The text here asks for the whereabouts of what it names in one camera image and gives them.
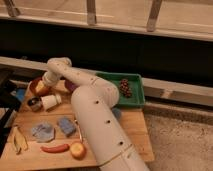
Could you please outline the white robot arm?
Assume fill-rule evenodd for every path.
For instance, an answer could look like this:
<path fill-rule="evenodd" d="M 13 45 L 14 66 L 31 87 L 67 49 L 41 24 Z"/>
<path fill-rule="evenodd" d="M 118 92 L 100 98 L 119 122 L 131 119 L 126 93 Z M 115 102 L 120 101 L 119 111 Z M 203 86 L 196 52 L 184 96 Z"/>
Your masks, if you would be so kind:
<path fill-rule="evenodd" d="M 116 85 L 73 68 L 66 57 L 51 58 L 46 66 L 45 86 L 61 77 L 77 85 L 71 106 L 101 171 L 150 171 L 111 111 L 119 101 Z"/>

